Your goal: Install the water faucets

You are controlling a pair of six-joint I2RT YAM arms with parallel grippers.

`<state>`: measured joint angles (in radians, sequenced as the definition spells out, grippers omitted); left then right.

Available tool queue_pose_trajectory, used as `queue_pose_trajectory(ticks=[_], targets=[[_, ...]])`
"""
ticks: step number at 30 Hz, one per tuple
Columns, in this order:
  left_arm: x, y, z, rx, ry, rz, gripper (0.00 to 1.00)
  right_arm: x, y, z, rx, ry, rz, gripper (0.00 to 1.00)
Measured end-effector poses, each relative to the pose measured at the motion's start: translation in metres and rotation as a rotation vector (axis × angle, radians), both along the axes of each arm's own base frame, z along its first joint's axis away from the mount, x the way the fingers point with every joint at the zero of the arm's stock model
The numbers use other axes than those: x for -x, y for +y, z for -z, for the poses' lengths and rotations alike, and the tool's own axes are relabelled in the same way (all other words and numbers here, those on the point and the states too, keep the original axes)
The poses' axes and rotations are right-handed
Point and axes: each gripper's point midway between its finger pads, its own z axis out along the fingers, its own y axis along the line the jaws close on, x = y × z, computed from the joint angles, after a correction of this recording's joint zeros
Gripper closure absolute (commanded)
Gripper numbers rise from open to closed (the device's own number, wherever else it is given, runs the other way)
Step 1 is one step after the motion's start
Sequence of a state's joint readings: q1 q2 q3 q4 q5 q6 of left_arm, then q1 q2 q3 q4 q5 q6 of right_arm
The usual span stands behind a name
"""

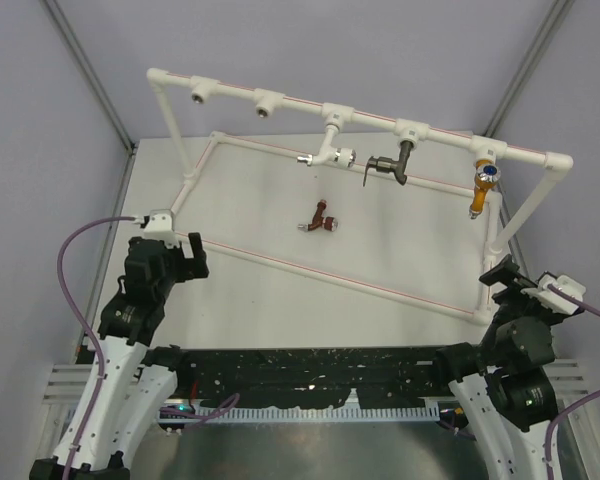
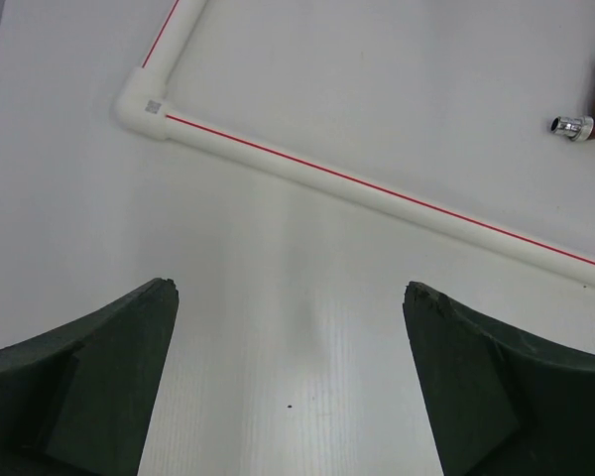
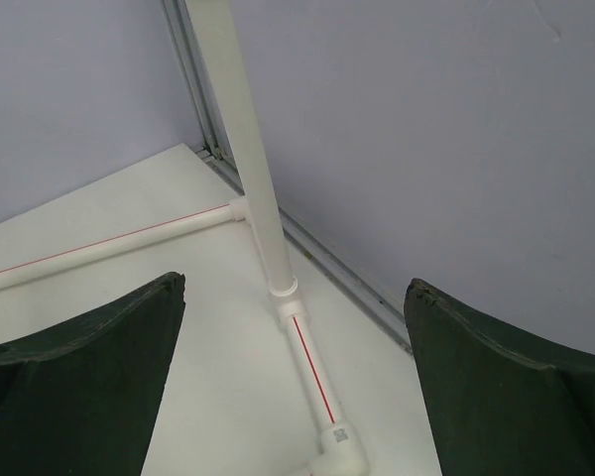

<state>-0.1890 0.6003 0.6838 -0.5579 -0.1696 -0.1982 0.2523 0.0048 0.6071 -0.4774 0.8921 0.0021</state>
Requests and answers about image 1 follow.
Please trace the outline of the brown red water faucet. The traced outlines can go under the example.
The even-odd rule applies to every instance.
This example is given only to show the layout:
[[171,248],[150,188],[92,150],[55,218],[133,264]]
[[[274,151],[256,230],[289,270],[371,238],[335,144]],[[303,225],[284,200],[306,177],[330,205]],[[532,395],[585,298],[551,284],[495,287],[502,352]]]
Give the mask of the brown red water faucet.
[[311,232],[319,229],[324,229],[328,232],[335,232],[339,226],[338,220],[333,216],[327,216],[325,211],[327,202],[321,199],[317,205],[312,220],[309,223],[301,223],[297,228],[303,232]]

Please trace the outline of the white PVC pipe frame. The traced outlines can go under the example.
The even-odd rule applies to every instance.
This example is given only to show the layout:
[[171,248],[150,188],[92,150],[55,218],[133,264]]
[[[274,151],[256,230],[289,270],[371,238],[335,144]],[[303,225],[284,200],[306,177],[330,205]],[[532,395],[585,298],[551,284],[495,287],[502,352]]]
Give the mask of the white PVC pipe frame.
[[[512,146],[503,141],[484,136],[444,130],[414,120],[376,115],[346,105],[329,102],[319,103],[267,89],[238,86],[207,77],[180,75],[157,68],[148,69],[146,77],[156,96],[183,167],[184,181],[171,207],[173,213],[179,212],[184,205],[187,197],[201,178],[204,166],[213,149],[220,144],[295,159],[299,155],[309,153],[214,132],[210,134],[208,143],[199,159],[194,161],[185,147],[181,130],[168,99],[166,93],[168,87],[181,87],[189,90],[192,100],[199,105],[206,103],[214,96],[226,96],[250,101],[254,104],[257,115],[262,119],[270,117],[278,110],[289,109],[319,116],[323,119],[325,127],[328,124],[337,126],[340,129],[339,134],[348,123],[360,124],[394,134],[397,137],[398,145],[404,140],[410,140],[415,144],[415,148],[423,142],[455,147],[473,155],[475,170],[478,160],[490,160],[496,165],[500,160],[511,160],[541,167],[544,173],[538,185],[513,217],[506,221],[503,226],[498,224],[502,209],[502,196],[495,192],[495,187],[488,193],[482,212],[489,215],[482,260],[482,270],[484,272],[495,266],[505,245],[514,237],[531,214],[536,211],[553,188],[571,172],[574,165],[572,157],[566,154],[540,152]],[[474,185],[473,187],[461,187],[418,176],[407,176],[407,185],[464,197],[469,199],[470,202],[473,200]]]

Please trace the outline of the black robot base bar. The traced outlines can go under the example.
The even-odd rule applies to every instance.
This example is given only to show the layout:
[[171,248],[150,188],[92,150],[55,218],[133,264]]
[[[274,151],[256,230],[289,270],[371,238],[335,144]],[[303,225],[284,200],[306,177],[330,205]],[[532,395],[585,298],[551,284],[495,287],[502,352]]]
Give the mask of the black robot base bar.
[[176,374],[175,397],[214,407],[334,409],[356,395],[364,409],[421,407],[486,364],[473,345],[194,350],[156,347],[143,359]]

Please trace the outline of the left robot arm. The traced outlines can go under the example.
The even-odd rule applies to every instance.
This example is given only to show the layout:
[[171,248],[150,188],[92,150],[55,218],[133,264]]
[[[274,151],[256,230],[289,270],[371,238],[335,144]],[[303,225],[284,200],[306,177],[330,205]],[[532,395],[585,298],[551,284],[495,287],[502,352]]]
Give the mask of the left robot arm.
[[149,347],[165,317],[173,287],[209,275],[200,234],[182,245],[133,237],[118,288],[101,312],[96,354],[77,409],[64,436],[46,459],[36,460],[32,479],[128,479],[141,437],[169,397],[187,395],[192,371],[169,347],[160,360]]

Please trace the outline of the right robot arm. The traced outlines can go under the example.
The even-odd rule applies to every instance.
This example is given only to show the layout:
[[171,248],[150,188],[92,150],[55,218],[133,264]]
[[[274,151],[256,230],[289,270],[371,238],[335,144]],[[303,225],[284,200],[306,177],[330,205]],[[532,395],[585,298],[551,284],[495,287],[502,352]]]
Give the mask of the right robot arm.
[[556,359],[552,327],[581,312],[551,289],[573,283],[550,274],[532,281],[510,255],[479,281],[502,285],[497,310],[478,344],[436,352],[434,386],[460,403],[490,478],[559,479],[559,409],[544,368]]

